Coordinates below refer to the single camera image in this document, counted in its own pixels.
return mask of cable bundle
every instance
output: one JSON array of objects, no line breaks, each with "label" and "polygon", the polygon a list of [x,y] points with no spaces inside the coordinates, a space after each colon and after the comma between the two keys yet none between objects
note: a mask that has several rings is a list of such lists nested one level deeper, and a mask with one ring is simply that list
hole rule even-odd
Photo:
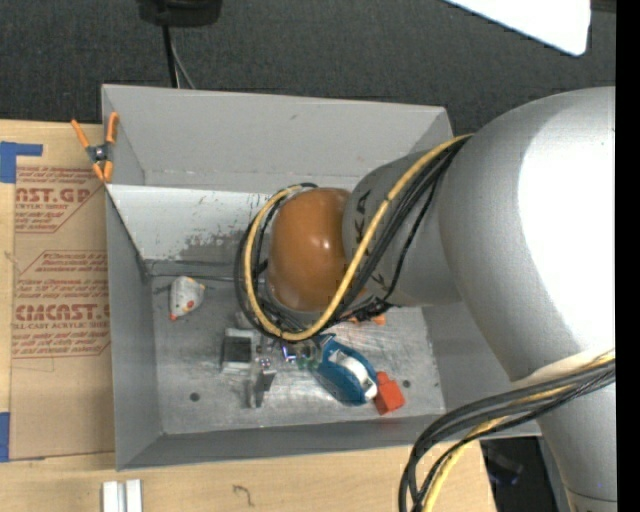
[{"label": "cable bundle", "polygon": [[[398,505],[406,512],[407,492],[411,512],[430,512],[446,475],[471,441],[521,425],[615,382],[615,357],[607,354],[569,375],[516,391],[511,391],[463,406],[432,423],[413,446],[400,480]],[[418,489],[416,467],[427,451],[456,433],[471,428],[459,442],[447,450],[432,466]]]}]

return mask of cardboard sheet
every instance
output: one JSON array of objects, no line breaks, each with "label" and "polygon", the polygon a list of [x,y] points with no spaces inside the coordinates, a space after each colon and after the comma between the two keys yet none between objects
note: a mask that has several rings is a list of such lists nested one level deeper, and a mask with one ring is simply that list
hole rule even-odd
[{"label": "cardboard sheet", "polygon": [[[101,126],[85,126],[91,143]],[[113,449],[104,189],[66,123],[2,121],[19,157],[11,322],[12,460]]]}]

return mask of dark floor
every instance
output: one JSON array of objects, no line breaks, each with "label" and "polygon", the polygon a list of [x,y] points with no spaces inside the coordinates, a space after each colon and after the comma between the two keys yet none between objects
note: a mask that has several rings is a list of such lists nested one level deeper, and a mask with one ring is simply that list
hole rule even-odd
[{"label": "dark floor", "polygon": [[[616,81],[615,12],[594,11],[579,58],[442,0],[226,0],[215,25],[173,35],[201,89],[443,105],[456,134]],[[161,31],[135,0],[0,0],[0,77],[12,119],[98,121],[102,83],[169,86]],[[556,510],[536,440],[490,447],[522,465],[496,486],[501,512]]]}]

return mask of white toy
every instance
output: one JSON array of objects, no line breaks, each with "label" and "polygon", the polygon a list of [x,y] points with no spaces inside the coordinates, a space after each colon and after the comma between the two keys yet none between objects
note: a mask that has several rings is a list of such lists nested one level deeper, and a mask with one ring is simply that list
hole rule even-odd
[{"label": "white toy", "polygon": [[176,320],[196,309],[204,299],[205,286],[195,279],[180,276],[171,284],[169,318]]}]

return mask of metal bracket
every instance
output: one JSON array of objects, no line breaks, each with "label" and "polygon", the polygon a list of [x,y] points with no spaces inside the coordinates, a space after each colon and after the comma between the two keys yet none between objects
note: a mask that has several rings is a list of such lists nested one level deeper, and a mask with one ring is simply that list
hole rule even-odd
[{"label": "metal bracket", "polygon": [[104,482],[102,512],[142,512],[142,480]]}]

